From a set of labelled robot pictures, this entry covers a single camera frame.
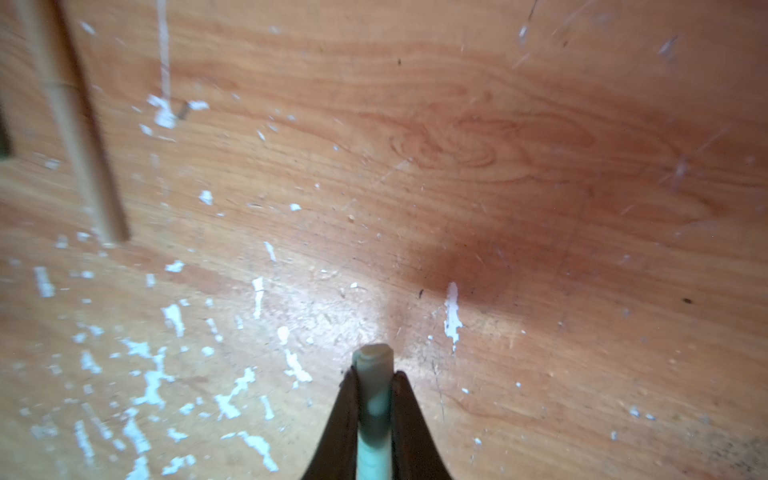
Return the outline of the dark green pen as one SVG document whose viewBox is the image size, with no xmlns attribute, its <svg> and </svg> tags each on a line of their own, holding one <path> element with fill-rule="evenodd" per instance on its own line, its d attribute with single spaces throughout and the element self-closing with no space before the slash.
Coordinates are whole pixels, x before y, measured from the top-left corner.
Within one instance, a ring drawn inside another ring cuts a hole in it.
<svg viewBox="0 0 768 480">
<path fill-rule="evenodd" d="M 6 160 L 11 157 L 13 146 L 6 120 L 2 111 L 0 111 L 0 159 Z"/>
</svg>

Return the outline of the light green pen cap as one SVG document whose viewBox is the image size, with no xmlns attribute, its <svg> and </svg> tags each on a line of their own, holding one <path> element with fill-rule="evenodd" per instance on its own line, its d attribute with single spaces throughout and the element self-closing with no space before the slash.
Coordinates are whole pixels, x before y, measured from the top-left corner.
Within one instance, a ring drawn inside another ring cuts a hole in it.
<svg viewBox="0 0 768 480">
<path fill-rule="evenodd" d="M 359 392 L 356 478 L 391 479 L 394 351 L 384 343 L 365 345 L 354 353 L 353 366 Z"/>
</svg>

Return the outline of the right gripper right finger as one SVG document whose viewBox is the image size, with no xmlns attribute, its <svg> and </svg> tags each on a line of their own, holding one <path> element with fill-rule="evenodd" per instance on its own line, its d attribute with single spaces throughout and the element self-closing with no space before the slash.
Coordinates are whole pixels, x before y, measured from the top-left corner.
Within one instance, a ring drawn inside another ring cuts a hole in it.
<svg viewBox="0 0 768 480">
<path fill-rule="evenodd" d="M 452 479 L 403 371 L 392 379 L 390 424 L 393 479 Z"/>
</svg>

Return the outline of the beige pen cap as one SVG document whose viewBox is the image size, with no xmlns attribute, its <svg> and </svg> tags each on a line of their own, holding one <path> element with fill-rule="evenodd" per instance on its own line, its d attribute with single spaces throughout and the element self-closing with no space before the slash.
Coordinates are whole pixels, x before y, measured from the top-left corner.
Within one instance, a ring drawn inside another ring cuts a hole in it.
<svg viewBox="0 0 768 480">
<path fill-rule="evenodd" d="M 76 63 L 64 21 L 56 1 L 14 2 L 26 38 L 46 86 L 78 86 Z"/>
</svg>

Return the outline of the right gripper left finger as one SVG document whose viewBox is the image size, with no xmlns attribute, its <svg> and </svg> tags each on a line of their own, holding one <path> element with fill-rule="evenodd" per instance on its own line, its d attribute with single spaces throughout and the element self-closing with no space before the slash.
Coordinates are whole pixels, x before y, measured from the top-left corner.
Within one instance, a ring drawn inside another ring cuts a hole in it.
<svg viewBox="0 0 768 480">
<path fill-rule="evenodd" d="M 359 381 L 355 368 L 350 367 L 303 480 L 356 478 L 359 416 Z"/>
</svg>

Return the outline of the beige pen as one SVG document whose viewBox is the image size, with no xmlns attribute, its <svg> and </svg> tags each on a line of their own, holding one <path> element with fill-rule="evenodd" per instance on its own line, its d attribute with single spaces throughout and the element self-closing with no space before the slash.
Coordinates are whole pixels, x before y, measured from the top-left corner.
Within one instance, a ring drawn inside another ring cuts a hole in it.
<svg viewBox="0 0 768 480">
<path fill-rule="evenodd" d="M 77 88 L 68 85 L 48 85 L 46 94 L 86 212 L 101 242 L 116 245 L 127 241 L 129 230 L 118 190 L 85 100 Z"/>
</svg>

